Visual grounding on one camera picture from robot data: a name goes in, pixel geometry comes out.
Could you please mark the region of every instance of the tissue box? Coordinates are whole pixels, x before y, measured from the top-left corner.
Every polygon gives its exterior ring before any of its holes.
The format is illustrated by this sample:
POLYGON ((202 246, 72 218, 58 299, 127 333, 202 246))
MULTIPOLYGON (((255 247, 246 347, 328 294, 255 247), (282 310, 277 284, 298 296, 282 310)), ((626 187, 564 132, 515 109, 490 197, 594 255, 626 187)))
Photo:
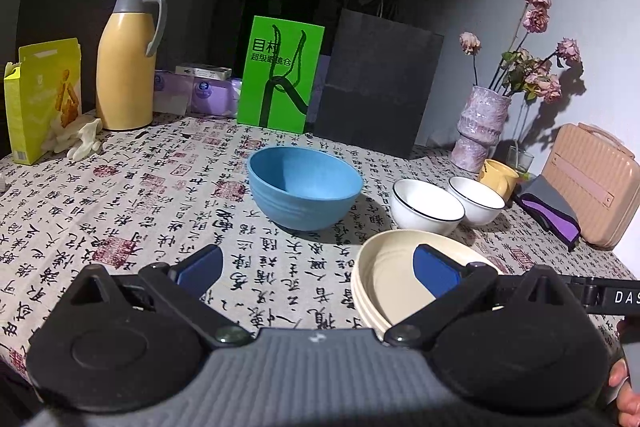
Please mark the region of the tissue box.
POLYGON ((14 162, 32 165, 82 114, 77 39, 18 49, 4 70, 4 104, 14 162))
POLYGON ((238 114, 241 87, 240 78, 209 80, 195 77, 191 95, 191 112, 235 118, 238 114))
POLYGON ((208 64, 180 64, 175 67, 175 72, 211 80, 226 80, 231 76, 231 68, 219 68, 208 64))
POLYGON ((184 116, 191 102, 193 77, 156 70, 154 111, 184 116))

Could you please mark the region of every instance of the gray cloth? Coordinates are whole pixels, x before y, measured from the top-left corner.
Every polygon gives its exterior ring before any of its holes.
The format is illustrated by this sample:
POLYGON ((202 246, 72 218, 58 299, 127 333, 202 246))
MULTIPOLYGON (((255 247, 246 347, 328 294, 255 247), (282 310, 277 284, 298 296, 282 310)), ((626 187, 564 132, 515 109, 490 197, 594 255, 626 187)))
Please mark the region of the gray cloth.
POLYGON ((520 197, 524 194, 532 194, 540 201, 544 201, 545 205, 571 217, 576 223, 578 222, 578 217, 575 215, 571 206, 569 206, 569 203, 546 181, 544 176, 536 176, 532 180, 522 183, 520 187, 522 188, 519 193, 520 197))

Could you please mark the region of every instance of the purple cloth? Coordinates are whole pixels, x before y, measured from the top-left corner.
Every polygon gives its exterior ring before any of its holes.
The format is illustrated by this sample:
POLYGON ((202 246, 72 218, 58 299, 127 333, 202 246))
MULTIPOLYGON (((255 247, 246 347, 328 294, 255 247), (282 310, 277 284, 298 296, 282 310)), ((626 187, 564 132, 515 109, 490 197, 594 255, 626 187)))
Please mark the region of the purple cloth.
POLYGON ((549 208, 546 208, 543 204, 527 200, 522 200, 522 204, 545 216, 546 220, 548 220, 556 230, 564 235, 564 237, 569 241, 573 241, 580 233, 580 230, 573 223, 566 219, 562 219, 562 217, 558 216, 558 214, 554 213, 549 208))

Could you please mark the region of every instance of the glass cup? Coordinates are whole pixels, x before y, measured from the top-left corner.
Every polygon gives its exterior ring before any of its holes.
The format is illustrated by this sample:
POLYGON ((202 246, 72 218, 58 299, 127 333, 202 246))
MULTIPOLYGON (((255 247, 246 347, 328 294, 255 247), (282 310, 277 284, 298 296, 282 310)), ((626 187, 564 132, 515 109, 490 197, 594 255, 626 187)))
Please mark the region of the glass cup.
POLYGON ((511 145, 509 147, 509 153, 507 155, 507 165, 510 166, 514 171, 517 171, 520 175, 526 174, 529 171, 529 167, 533 162, 533 156, 528 152, 518 149, 516 151, 516 146, 511 145))

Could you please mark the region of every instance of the pink mini suitcase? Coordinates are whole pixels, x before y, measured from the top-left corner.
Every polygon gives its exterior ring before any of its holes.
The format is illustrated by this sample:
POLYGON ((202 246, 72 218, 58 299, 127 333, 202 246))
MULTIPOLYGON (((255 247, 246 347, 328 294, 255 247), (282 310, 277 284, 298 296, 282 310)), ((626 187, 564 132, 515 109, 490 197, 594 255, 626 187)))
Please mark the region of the pink mini suitcase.
POLYGON ((640 165, 608 132, 563 125, 542 175, 574 210, 587 243, 613 248, 640 204, 640 165))

